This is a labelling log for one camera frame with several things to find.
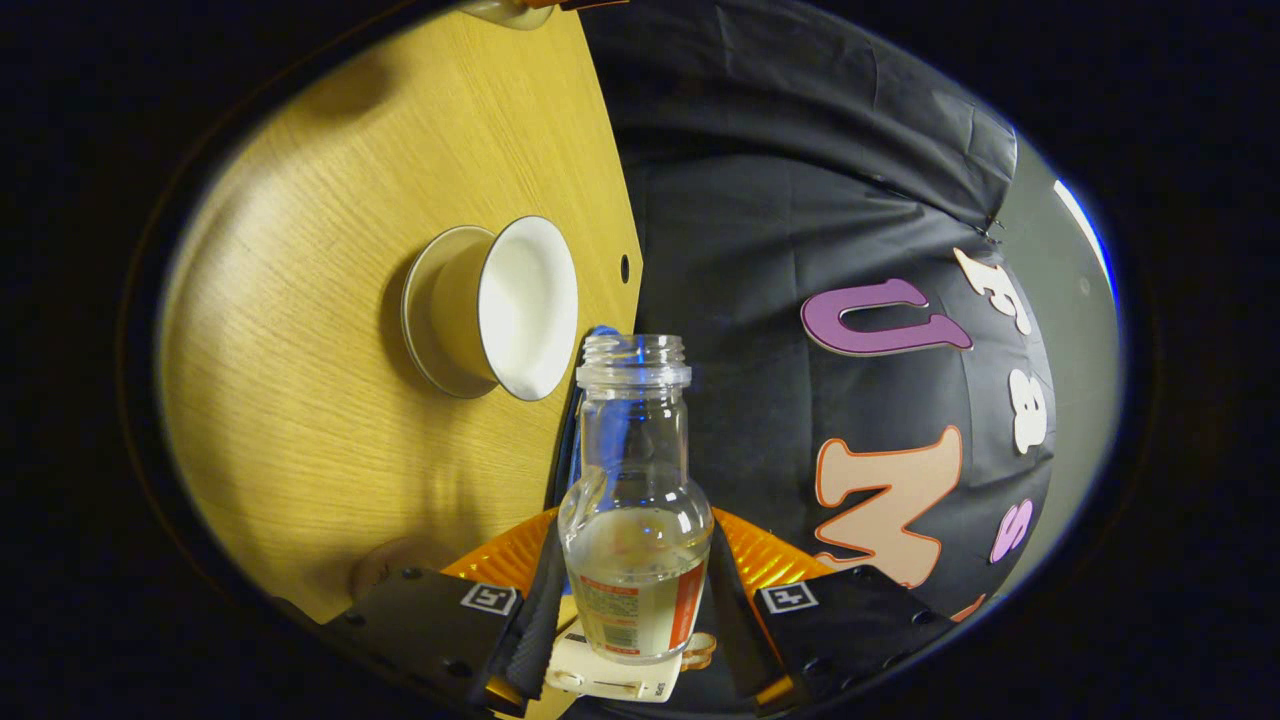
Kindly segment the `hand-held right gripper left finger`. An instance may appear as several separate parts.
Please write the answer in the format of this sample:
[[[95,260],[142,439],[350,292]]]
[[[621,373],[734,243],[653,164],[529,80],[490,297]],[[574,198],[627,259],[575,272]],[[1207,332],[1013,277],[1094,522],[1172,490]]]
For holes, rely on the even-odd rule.
[[[549,509],[445,569],[389,564],[320,626],[383,676],[474,716],[540,700],[567,580]]]

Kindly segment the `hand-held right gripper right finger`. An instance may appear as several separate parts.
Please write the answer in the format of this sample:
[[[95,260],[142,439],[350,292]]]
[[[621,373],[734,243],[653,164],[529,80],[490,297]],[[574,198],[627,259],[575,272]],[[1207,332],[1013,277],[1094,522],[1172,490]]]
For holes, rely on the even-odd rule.
[[[716,637],[759,716],[833,703],[957,625],[873,565],[837,571],[732,512],[713,515]]]

